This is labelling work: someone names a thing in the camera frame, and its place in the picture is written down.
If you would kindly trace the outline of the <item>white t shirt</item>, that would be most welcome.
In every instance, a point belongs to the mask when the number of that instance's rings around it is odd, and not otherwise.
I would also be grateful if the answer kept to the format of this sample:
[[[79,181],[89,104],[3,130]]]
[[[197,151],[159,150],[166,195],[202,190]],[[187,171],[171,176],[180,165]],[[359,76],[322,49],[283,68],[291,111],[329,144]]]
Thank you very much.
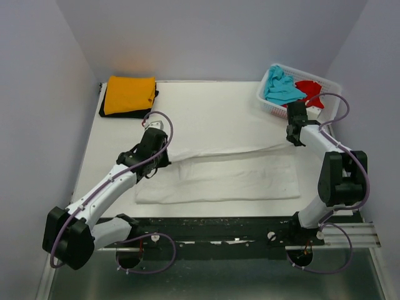
[[[198,156],[172,162],[134,187],[137,204],[297,199],[292,146]]]

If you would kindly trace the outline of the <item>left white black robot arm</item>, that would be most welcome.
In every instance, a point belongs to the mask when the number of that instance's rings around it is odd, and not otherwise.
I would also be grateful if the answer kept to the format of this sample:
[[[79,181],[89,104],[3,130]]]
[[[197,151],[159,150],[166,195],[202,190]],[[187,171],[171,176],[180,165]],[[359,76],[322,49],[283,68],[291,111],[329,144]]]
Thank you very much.
[[[99,248],[120,242],[131,247],[138,241],[136,222],[125,214],[99,224],[101,216],[140,180],[153,177],[170,164],[170,139],[161,122],[148,125],[139,144],[122,152],[107,175],[85,196],[65,208],[54,207],[46,218],[42,248],[52,268],[80,269]]]

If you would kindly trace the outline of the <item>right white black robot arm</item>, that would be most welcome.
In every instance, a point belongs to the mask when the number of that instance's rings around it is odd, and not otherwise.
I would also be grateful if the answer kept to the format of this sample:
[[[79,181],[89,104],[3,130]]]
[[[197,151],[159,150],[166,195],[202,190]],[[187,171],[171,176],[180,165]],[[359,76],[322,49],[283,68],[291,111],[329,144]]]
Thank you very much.
[[[335,212],[358,209],[366,201],[370,190],[368,157],[363,151],[343,146],[322,124],[308,119],[303,102],[287,105],[287,120],[287,141],[311,149],[322,161],[317,196],[289,221],[288,239],[300,245]]]

